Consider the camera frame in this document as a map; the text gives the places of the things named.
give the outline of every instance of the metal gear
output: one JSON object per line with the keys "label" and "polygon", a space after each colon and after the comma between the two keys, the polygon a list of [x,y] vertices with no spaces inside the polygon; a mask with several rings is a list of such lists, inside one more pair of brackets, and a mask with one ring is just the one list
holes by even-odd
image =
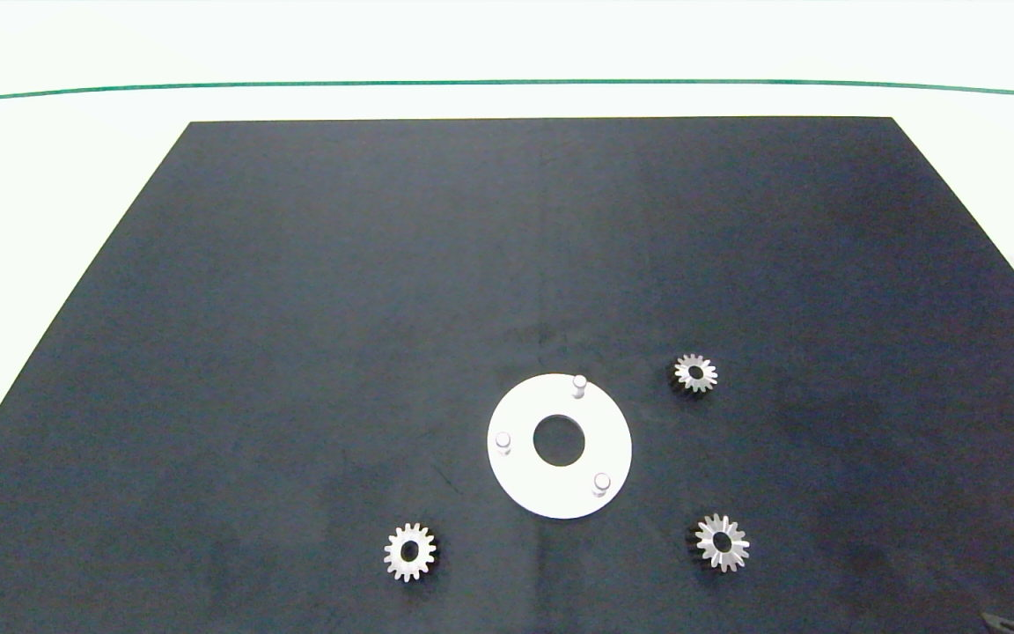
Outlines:
{"label": "metal gear", "polygon": [[[730,521],[727,515],[719,518],[715,513],[714,517],[704,517],[704,521],[699,522],[699,529],[701,531],[692,530],[699,541],[696,547],[704,552],[702,558],[710,559],[711,567],[720,567],[722,572],[727,572],[729,567],[731,572],[736,572],[738,566],[745,566],[744,558],[749,556],[745,549],[749,547],[749,542],[745,542],[745,534],[737,530],[737,522]],[[715,545],[715,537],[719,534],[730,541],[724,550]]]}
{"label": "metal gear", "polygon": [[691,392],[701,394],[715,390],[717,372],[709,358],[683,354],[675,362],[675,380]]}
{"label": "metal gear", "polygon": [[[410,577],[417,580],[422,577],[422,573],[430,572],[430,563],[436,561],[431,554],[436,550],[436,546],[433,545],[434,537],[428,526],[422,526],[419,522],[412,526],[406,523],[406,529],[397,526],[393,531],[394,534],[390,535],[390,545],[385,547],[385,558],[382,559],[390,565],[385,572],[393,573],[394,578],[403,577],[406,583],[410,582]],[[417,554],[413,559],[402,557],[403,547],[410,543],[417,545]]]}

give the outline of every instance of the black object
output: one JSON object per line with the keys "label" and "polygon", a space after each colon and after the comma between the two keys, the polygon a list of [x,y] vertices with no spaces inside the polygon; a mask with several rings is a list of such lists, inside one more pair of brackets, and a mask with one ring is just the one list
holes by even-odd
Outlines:
{"label": "black object", "polygon": [[[713,350],[713,397],[660,366]],[[548,520],[540,372],[629,481]],[[743,570],[683,545],[743,523]],[[447,553],[385,573],[399,522]],[[970,631],[1014,615],[1014,273],[890,120],[193,124],[0,407],[0,631]]]}

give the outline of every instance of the white background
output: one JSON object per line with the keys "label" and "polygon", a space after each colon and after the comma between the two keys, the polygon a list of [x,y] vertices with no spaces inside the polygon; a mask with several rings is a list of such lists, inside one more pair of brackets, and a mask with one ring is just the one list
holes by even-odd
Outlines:
{"label": "white background", "polygon": [[[0,3],[0,93],[536,77],[1014,89],[1014,3]],[[755,114],[894,117],[1014,266],[1014,96],[809,85],[490,85],[5,99],[0,402],[190,121]]]}

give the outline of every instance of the gear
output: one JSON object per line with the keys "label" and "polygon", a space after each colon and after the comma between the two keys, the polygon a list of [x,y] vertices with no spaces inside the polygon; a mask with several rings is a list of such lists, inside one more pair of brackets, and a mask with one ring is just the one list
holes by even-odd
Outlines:
{"label": "gear", "polygon": [[[436,546],[433,545],[434,537],[428,526],[423,527],[420,523],[410,526],[407,523],[406,529],[397,526],[393,531],[395,533],[390,535],[390,545],[385,547],[386,555],[382,559],[390,565],[385,572],[393,573],[394,578],[403,577],[403,581],[407,583],[410,582],[410,577],[416,580],[422,577],[422,573],[428,573],[430,563],[436,561],[431,554],[436,550]],[[417,553],[410,559],[404,557],[402,553],[407,544],[417,546]]]}
{"label": "gear", "polygon": [[[749,547],[749,542],[745,542],[745,534],[737,530],[737,522],[730,521],[727,515],[719,518],[715,513],[714,517],[704,517],[704,521],[699,522],[699,529],[701,531],[692,529],[699,541],[696,547],[704,552],[703,559],[710,559],[711,567],[720,567],[722,572],[727,572],[729,567],[731,572],[736,572],[738,566],[745,566],[744,557],[749,556],[745,549]],[[719,544],[716,544],[715,538],[719,535],[724,539],[720,538]]]}
{"label": "gear", "polygon": [[684,389],[701,394],[715,390],[717,372],[709,358],[683,354],[675,363],[675,380]]}

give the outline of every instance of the spur gear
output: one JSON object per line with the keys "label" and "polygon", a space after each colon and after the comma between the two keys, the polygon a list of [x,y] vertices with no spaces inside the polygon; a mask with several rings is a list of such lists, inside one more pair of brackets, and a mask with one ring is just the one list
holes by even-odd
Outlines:
{"label": "spur gear", "polygon": [[703,559],[710,559],[711,567],[720,567],[722,572],[736,572],[738,566],[745,566],[744,558],[749,556],[745,551],[749,542],[744,541],[745,534],[737,530],[737,522],[730,521],[727,515],[715,513],[714,517],[704,517],[699,522],[699,529],[692,529],[697,539],[697,549],[704,552]]}
{"label": "spur gear", "polygon": [[685,390],[702,394],[715,390],[717,372],[709,358],[683,354],[675,362],[675,381]]}
{"label": "spur gear", "polygon": [[[407,583],[410,582],[410,577],[417,580],[422,577],[422,573],[430,572],[430,563],[436,561],[433,557],[436,546],[433,545],[434,537],[428,526],[422,526],[419,522],[414,525],[406,523],[406,529],[397,526],[393,531],[394,534],[390,535],[390,545],[385,547],[385,558],[382,559],[390,565],[385,572],[393,573],[394,578],[402,577]],[[406,558],[403,550],[410,544],[416,546],[417,551],[411,558]]]}

